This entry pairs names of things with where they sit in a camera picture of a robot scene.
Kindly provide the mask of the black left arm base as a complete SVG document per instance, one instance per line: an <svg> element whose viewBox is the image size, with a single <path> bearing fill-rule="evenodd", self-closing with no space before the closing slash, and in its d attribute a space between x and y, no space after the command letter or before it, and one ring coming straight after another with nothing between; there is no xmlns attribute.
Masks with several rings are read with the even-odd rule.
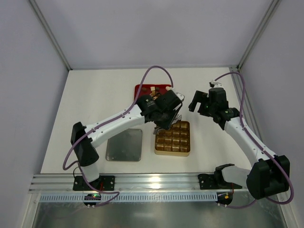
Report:
<svg viewBox="0 0 304 228"><path fill-rule="evenodd" d="M81 174L76 176L75 171L73 171L73 177L74 177L74 184L73 184L74 191L92 190L87 185ZM99 178L91 182L90 185L94 189L100 191L113 191L115 186L115 176L100 175Z"/></svg>

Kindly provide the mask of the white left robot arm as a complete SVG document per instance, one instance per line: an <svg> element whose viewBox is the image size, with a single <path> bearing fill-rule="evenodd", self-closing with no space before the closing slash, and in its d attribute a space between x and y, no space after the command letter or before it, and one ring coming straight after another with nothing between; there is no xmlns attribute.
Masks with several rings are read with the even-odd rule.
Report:
<svg viewBox="0 0 304 228"><path fill-rule="evenodd" d="M149 122L155 124L154 134L169 130L181 120L179 110L184 98L184 95L173 90L156 99L142 95L127 109L100 123L86 126L81 122L75 123L70 141L85 183L93 183L100 177L96 164L99 159L97 147L125 130Z"/></svg>

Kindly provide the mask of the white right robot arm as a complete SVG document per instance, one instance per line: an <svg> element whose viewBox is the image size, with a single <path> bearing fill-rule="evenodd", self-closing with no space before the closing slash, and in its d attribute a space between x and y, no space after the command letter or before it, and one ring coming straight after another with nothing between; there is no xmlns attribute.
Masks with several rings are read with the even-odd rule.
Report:
<svg viewBox="0 0 304 228"><path fill-rule="evenodd" d="M211 117L241 148L251 164L243 169L234 164L216 167L214 176L218 185L233 183L247 188L254 199L263 199L294 189L290 181L290 161L270 150L249 128L238 109L229 107L226 91L220 83L210 83L207 93L196 91L189 111Z"/></svg>

